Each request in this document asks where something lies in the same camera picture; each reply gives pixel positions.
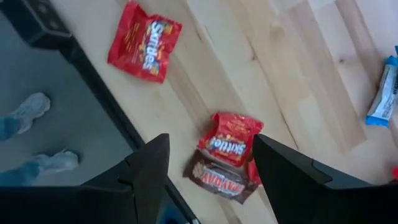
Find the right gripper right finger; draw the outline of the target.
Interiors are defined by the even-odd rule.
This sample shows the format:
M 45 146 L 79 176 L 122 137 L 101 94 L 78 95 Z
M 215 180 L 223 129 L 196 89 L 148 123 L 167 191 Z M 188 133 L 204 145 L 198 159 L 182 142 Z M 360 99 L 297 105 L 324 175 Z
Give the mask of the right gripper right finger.
M 278 224 L 398 224 L 398 182 L 369 184 L 263 134 L 252 152 Z

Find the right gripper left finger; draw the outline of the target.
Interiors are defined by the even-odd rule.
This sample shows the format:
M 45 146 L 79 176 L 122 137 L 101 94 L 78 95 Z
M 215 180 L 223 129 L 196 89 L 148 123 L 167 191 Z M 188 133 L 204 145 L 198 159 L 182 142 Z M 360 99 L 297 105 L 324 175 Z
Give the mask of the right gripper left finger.
M 0 187 L 0 224 L 156 224 L 169 168 L 160 134 L 73 187 Z

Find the blue white candy bar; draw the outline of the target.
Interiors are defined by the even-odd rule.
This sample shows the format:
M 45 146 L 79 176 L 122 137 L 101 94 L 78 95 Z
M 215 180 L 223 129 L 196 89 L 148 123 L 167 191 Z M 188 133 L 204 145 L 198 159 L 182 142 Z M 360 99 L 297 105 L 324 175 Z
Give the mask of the blue white candy bar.
M 398 45 L 396 56 L 390 55 L 384 61 L 384 70 L 376 97 L 368 111 L 365 124 L 389 127 L 389 120 L 398 100 Z

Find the red Skittles pack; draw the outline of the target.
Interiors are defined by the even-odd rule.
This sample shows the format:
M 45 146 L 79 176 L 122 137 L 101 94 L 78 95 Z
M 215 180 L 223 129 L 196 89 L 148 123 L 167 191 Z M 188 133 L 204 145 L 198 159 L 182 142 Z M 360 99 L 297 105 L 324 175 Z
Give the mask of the red Skittles pack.
M 128 1 L 121 15 L 107 62 L 148 82 L 163 83 L 182 24 L 158 14 L 147 15 Z
M 259 176 L 256 163 L 253 157 L 246 164 L 246 174 L 251 182 L 253 182 L 258 186 L 262 186 L 261 178 Z
M 251 153 L 254 136 L 264 124 L 258 119 L 235 113 L 217 112 L 216 123 L 198 142 L 199 150 L 235 167 L 241 167 Z

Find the brown PayDay bar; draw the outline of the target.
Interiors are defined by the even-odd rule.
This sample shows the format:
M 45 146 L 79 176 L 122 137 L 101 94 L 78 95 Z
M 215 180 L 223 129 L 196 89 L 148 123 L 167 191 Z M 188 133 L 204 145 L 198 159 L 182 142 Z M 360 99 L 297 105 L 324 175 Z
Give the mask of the brown PayDay bar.
M 240 204 L 258 188 L 246 175 L 233 172 L 230 167 L 209 158 L 199 150 L 196 150 L 187 162 L 183 177 L 189 178 L 215 195 L 235 200 Z

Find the black aluminium table frame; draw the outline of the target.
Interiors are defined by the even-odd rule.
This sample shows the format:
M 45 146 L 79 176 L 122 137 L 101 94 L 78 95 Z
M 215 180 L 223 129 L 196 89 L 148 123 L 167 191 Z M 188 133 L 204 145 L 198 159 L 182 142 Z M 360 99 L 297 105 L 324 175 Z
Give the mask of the black aluminium table frame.
M 50 98 L 51 107 L 28 131 L 0 141 L 0 172 L 63 150 L 77 154 L 80 164 L 25 187 L 82 185 L 147 143 L 131 134 L 49 0 L 0 0 L 0 116 L 38 92 Z M 201 224 L 169 189 L 167 178 L 156 224 Z

